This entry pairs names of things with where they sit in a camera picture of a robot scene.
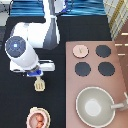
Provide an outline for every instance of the small bowl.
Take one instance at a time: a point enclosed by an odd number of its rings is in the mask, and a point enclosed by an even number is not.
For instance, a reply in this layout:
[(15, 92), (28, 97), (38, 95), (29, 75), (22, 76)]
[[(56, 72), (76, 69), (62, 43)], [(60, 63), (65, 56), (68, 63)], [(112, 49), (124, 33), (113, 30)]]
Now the small bowl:
[(36, 120), (36, 116), (38, 114), (41, 114), (44, 118), (44, 120), (43, 120), (44, 125), (41, 128), (46, 128), (46, 126), (48, 124), (48, 117), (47, 117), (46, 113), (42, 110), (33, 111), (28, 115), (27, 128), (36, 128), (37, 123), (38, 123), (38, 121)]

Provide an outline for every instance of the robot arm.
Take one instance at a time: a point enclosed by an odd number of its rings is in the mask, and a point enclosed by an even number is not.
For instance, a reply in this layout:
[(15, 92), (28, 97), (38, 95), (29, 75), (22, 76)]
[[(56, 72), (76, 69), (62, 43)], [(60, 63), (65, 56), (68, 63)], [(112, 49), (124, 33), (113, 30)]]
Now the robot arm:
[(27, 76), (41, 76), (43, 71), (54, 71), (52, 61), (39, 60), (33, 48), (52, 50), (60, 41), (53, 0), (44, 0), (46, 22), (18, 23), (5, 43), (5, 51), (13, 72), (27, 72)]

